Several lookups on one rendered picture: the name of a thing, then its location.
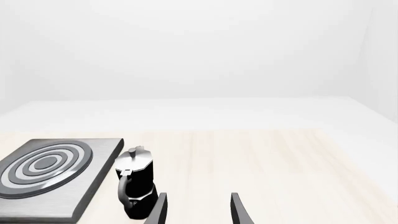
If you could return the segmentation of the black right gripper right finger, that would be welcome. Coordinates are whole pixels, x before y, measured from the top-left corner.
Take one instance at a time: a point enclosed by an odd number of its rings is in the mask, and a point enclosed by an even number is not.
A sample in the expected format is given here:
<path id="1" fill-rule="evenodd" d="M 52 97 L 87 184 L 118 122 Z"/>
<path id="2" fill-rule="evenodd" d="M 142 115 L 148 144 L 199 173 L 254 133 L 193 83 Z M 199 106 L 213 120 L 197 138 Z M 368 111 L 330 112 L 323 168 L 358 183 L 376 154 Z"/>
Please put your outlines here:
<path id="1" fill-rule="evenodd" d="M 236 192 L 231 194 L 230 209 L 233 224 L 254 224 Z"/>

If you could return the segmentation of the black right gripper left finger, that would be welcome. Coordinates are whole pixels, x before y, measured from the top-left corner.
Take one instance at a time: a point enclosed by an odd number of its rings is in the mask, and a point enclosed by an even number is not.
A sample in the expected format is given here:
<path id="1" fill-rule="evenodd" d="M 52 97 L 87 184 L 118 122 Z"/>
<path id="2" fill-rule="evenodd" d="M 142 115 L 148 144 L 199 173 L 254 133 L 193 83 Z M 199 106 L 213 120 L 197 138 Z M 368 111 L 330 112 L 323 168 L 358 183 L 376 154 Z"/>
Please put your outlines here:
<path id="1" fill-rule="evenodd" d="M 167 218 L 167 194 L 162 192 L 144 224 L 165 224 Z"/>

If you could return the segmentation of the flat black stove plate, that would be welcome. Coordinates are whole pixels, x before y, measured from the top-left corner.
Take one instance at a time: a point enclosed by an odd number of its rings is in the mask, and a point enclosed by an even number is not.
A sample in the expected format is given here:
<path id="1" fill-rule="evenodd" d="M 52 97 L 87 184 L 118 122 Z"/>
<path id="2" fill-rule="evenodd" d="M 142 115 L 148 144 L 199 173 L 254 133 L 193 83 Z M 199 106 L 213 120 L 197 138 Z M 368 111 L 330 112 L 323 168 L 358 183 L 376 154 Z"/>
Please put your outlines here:
<path id="1" fill-rule="evenodd" d="M 121 138 L 31 139 L 0 161 L 0 224 L 76 224 Z"/>

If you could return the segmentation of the black moka pot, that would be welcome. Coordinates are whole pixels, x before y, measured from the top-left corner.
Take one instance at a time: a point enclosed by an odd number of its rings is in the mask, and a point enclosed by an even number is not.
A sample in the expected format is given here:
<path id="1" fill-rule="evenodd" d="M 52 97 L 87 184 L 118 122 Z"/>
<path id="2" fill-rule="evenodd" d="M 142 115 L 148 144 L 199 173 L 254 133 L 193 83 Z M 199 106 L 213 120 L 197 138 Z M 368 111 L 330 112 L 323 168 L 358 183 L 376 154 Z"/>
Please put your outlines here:
<path id="1" fill-rule="evenodd" d="M 158 199 L 154 184 L 153 157 L 137 146 L 115 159 L 118 175 L 118 199 L 127 216 L 133 220 L 148 218 Z"/>

